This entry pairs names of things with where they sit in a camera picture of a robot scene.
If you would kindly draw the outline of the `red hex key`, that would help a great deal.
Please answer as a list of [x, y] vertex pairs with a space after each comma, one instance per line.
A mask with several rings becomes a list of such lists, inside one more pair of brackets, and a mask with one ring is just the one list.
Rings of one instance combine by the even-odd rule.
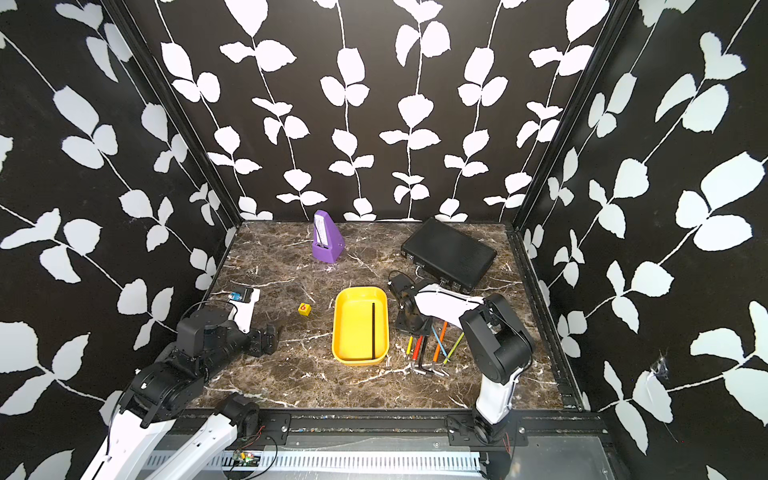
[[424, 336], [419, 336], [418, 340], [416, 341], [412, 353], [412, 359], [416, 361], [419, 358], [420, 352], [422, 350], [422, 344], [424, 342]]

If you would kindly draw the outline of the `yellow plastic storage tray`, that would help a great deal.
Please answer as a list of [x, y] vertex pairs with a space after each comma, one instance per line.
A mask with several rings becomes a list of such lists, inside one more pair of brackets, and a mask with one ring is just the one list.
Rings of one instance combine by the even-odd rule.
[[[371, 303], [376, 303], [376, 353], [371, 360]], [[332, 353], [345, 365], [365, 366], [382, 362], [390, 344], [386, 293], [375, 286], [342, 290], [335, 299]]]

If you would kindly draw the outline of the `blue hex key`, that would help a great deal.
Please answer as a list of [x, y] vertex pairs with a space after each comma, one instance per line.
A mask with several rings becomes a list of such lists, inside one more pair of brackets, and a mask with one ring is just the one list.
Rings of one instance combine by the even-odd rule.
[[442, 340], [439, 338], [437, 330], [434, 326], [431, 327], [433, 338], [436, 344], [435, 354], [433, 355], [431, 373], [438, 377], [447, 377], [448, 373], [438, 367], [439, 353], [443, 351]]

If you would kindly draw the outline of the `dark long hex key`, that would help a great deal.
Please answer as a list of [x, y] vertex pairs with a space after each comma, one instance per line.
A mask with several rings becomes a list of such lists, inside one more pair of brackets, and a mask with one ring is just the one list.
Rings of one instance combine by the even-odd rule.
[[424, 359], [426, 355], [428, 341], [429, 341], [428, 337], [424, 336], [424, 342], [422, 344], [422, 350], [420, 352], [419, 358], [416, 361], [414, 361], [414, 371], [422, 375], [433, 375], [431, 373], [431, 369], [429, 369], [427, 366], [424, 365]]

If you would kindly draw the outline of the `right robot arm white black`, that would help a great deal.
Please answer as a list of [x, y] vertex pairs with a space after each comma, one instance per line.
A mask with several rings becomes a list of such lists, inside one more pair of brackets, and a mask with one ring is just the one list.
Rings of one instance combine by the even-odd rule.
[[435, 320], [461, 329], [482, 374], [475, 410], [489, 426], [513, 410], [519, 377], [533, 363], [534, 340], [507, 299], [461, 294], [426, 281], [414, 284], [399, 274], [388, 282], [400, 311], [400, 329], [424, 336]]

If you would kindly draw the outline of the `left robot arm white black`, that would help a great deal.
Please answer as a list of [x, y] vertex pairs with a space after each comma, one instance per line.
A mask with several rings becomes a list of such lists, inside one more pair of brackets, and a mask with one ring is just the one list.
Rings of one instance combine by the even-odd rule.
[[[202, 306], [177, 325], [177, 337], [156, 361], [138, 371], [110, 416], [106, 438], [86, 468], [86, 479], [135, 479], [212, 378], [242, 354], [273, 354], [274, 326], [251, 327], [252, 303], [229, 310]], [[154, 479], [193, 479], [227, 447], [252, 443], [263, 435], [259, 406], [234, 392], [221, 401], [203, 425], [153, 473]]]

